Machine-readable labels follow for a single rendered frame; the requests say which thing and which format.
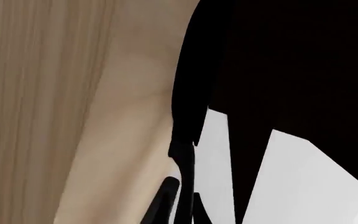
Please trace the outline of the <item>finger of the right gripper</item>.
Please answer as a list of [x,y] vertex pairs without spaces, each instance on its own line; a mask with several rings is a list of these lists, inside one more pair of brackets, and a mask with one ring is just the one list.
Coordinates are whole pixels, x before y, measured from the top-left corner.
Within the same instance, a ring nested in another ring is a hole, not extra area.
[[227,121],[235,224],[242,224],[273,127],[252,115],[230,114]]
[[227,114],[207,108],[197,126],[195,147],[228,147]]

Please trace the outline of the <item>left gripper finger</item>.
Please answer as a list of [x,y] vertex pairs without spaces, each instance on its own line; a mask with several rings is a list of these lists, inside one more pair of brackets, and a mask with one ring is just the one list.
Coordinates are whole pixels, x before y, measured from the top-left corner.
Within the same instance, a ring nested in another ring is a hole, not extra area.
[[212,224],[201,201],[200,194],[193,194],[193,224]]

